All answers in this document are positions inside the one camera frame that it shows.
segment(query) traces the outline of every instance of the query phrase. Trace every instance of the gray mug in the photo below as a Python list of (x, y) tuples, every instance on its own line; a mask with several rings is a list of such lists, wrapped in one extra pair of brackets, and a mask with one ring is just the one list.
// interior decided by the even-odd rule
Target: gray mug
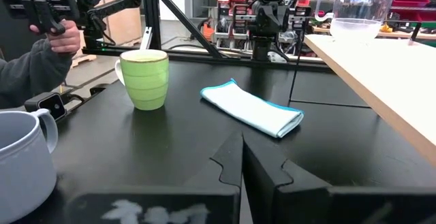
[[(47, 138), (40, 128), (41, 118)], [(57, 126), (47, 109), (0, 112), (0, 223), (16, 221), (40, 206), (53, 192), (56, 171), (51, 152)]]

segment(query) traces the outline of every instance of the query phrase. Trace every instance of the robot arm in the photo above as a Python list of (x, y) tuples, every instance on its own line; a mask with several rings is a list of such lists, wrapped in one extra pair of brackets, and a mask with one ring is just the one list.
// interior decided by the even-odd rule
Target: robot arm
[(73, 20), (84, 30), (85, 42), (89, 47), (102, 47), (100, 39), (106, 30), (103, 19), (127, 8), (139, 7), (141, 0), (114, 0), (97, 6), (101, 0), (3, 0), (12, 18), (28, 19), (40, 33), (59, 35), (65, 28), (59, 22)]

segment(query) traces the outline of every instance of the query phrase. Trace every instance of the person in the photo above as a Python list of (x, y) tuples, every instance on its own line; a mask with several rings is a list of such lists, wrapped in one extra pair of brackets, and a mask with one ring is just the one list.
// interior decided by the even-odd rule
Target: person
[[(30, 52), (6, 62), (0, 59), (0, 109), (16, 108), (43, 92), (59, 86), (66, 78), (72, 57), (80, 49), (80, 32), (76, 23), (63, 20), (65, 33), (33, 44)], [(39, 29), (31, 25), (30, 30)]]

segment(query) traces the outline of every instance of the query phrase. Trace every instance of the mug handle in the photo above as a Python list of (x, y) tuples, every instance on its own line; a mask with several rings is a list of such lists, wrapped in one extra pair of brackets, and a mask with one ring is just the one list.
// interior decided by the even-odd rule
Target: mug handle
[(118, 76), (118, 79), (120, 80), (121, 84), (123, 84), (125, 86), (123, 72), (121, 71), (121, 61), (119, 59), (118, 59), (118, 61), (116, 61), (114, 69), (115, 69), (115, 73)]
[(316, 8), (315, 8), (315, 19), (317, 21), (323, 22), (329, 18), (333, 18), (333, 13), (327, 13), (322, 17), (318, 16), (318, 14), (320, 13), (320, 5), (321, 5), (321, 0), (317, 0), (316, 1)]
[(50, 111), (45, 109), (45, 108), (39, 109), (38, 111), (35, 111), (35, 112), (31, 112), (31, 114), (38, 117), (38, 118), (41, 118), (43, 120), (44, 124), (46, 125), (47, 147), (48, 147), (48, 151), (50, 153), (53, 153), (53, 151), (56, 148), (57, 140), (58, 140), (56, 121), (54, 120), (54, 118), (50, 114)]

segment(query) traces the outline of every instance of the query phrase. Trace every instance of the shelf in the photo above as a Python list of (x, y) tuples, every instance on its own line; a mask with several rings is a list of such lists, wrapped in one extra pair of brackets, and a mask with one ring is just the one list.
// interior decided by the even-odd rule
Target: shelf
[(398, 7), (392, 6), (391, 10), (411, 10), (411, 11), (420, 11), (420, 12), (436, 12), (436, 8), (426, 8), (426, 7)]

